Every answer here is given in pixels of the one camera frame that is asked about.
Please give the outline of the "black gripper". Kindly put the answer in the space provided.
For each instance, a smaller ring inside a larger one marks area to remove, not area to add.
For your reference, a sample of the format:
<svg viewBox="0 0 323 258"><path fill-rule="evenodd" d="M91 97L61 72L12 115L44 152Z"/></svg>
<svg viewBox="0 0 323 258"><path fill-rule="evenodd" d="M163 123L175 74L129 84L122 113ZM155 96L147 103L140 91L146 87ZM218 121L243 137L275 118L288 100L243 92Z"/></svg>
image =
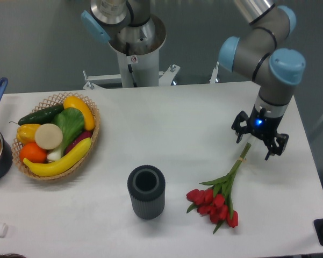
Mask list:
<svg viewBox="0 0 323 258"><path fill-rule="evenodd" d="M268 160L270 156L281 156L289 139L288 134L277 132L282 118L283 116L267 117L264 108L258 111L256 107L253 107L250 117L244 111L241 111L235 117L231 126L237 137L236 143L238 144L245 134L249 134L249 126L251 126L251 134L262 140L268 149L265 160Z"/></svg>

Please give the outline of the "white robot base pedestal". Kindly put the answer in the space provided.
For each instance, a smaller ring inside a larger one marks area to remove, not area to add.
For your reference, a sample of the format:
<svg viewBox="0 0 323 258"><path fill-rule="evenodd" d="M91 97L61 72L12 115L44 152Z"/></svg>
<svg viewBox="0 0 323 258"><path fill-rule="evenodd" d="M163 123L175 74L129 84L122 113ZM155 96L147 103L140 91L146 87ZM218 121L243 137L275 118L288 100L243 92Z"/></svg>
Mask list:
<svg viewBox="0 0 323 258"><path fill-rule="evenodd" d="M81 22L93 38L116 52L124 88L159 85L159 51L166 28L151 13L150 1L91 1Z"/></svg>

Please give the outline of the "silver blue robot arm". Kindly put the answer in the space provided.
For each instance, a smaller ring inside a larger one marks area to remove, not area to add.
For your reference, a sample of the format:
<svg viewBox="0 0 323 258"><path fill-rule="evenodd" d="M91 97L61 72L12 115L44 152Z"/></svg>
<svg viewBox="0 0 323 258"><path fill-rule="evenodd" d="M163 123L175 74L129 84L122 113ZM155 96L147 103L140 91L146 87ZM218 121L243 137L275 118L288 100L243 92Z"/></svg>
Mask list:
<svg viewBox="0 0 323 258"><path fill-rule="evenodd" d="M282 155L288 134L278 133L294 91L306 67L303 55L281 48L297 24L295 13L274 1L235 1L251 27L244 38L230 37L222 45L219 64L260 86L251 114L241 111L232 124L237 142L251 134L264 142L266 158Z"/></svg>

